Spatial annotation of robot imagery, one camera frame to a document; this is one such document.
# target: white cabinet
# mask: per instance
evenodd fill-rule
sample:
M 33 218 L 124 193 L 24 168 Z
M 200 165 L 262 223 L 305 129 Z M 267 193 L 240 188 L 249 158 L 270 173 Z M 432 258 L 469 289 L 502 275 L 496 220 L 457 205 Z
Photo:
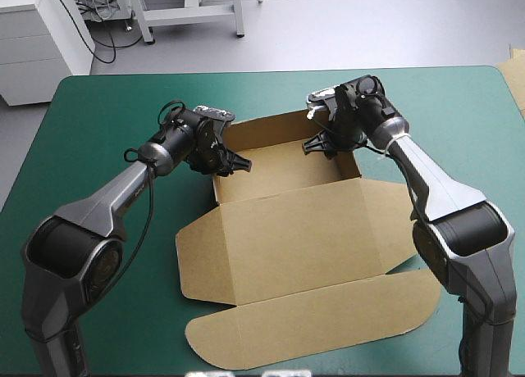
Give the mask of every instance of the white cabinet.
M 94 50 L 74 0 L 63 0 Z M 58 0 L 0 0 L 0 95 L 8 105 L 49 102 L 60 81 L 88 75 L 93 55 Z

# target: cabinet drawer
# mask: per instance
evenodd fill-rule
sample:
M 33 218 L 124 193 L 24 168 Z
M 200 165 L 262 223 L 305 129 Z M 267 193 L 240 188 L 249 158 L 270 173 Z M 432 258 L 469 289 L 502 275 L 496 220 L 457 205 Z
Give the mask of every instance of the cabinet drawer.
M 49 30 L 38 11 L 0 12 L 0 39 L 43 34 L 49 34 Z
M 71 75 L 62 59 L 0 65 L 0 95 L 7 105 L 49 102 L 61 80 Z
M 0 64 L 61 57 L 51 35 L 0 39 Z

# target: cardboard box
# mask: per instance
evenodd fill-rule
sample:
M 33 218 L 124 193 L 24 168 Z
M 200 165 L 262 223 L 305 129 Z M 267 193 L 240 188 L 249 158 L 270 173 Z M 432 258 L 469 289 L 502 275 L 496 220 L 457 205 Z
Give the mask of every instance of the cardboard box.
M 498 65 L 514 100 L 525 117 L 525 50 L 513 48 L 511 58 Z
M 227 129 L 251 173 L 216 177 L 218 207 L 176 236 L 182 293 L 235 307 L 190 321 L 212 365 L 250 369 L 403 334 L 434 311 L 429 270 L 386 275 L 415 254 L 403 184 L 362 179 L 351 153 L 304 155 L 306 111 Z

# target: green table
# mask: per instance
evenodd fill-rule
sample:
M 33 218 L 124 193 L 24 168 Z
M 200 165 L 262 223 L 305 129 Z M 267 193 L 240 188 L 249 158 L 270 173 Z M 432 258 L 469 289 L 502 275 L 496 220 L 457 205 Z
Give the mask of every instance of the green table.
M 456 179 L 481 189 L 514 225 L 518 291 L 525 284 L 525 128 L 498 70 L 444 67 L 197 75 L 115 75 L 65 79 L 0 215 L 0 373 L 39 371 L 19 310 L 19 251 L 32 229 L 60 205 L 91 194 L 126 167 L 122 152 L 156 130 L 173 98 L 227 108 L 240 120 L 304 107 L 307 93 L 357 76 L 378 75 L 411 124 L 413 138 Z M 356 154 L 373 179 L 402 182 L 387 160 Z M 81 319 L 95 374 L 183 374 L 211 370 L 184 336 L 186 323 L 222 306 L 180 293 L 175 233 L 212 208 L 206 176 L 179 166 L 156 186 L 156 215 L 124 279 Z M 147 214 L 142 197 L 126 216 L 133 247 Z M 418 257 L 404 268 L 421 266 Z M 396 338 L 282 362 L 325 374 L 456 374 L 461 305 L 443 293 L 431 319 Z M 518 300 L 511 371 L 525 373 L 525 297 Z

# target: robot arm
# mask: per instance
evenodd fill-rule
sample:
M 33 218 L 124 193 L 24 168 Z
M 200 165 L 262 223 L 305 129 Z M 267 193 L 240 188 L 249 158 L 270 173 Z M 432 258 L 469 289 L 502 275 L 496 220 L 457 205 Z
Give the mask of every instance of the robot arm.
M 330 115 L 304 143 L 305 154 L 332 158 L 368 147 L 368 139 L 372 150 L 396 162 L 413 203 L 416 249 L 447 292 L 463 302 L 462 375 L 506 377 L 516 308 L 509 222 L 481 191 L 451 179 L 411 139 L 409 123 L 377 77 L 312 93 L 307 104 L 310 119 L 320 110 Z
M 22 250 L 22 319 L 44 377 L 89 375 L 77 319 L 123 273 L 122 217 L 147 187 L 153 197 L 154 178 L 181 161 L 203 174 L 250 170 L 251 162 L 221 139 L 234 115 L 204 106 L 189 111 L 182 102 L 171 102 L 161 113 L 169 106 L 176 107 L 159 121 L 159 131 L 137 151 L 128 149 L 137 154 L 133 164 L 90 197 L 58 208 Z

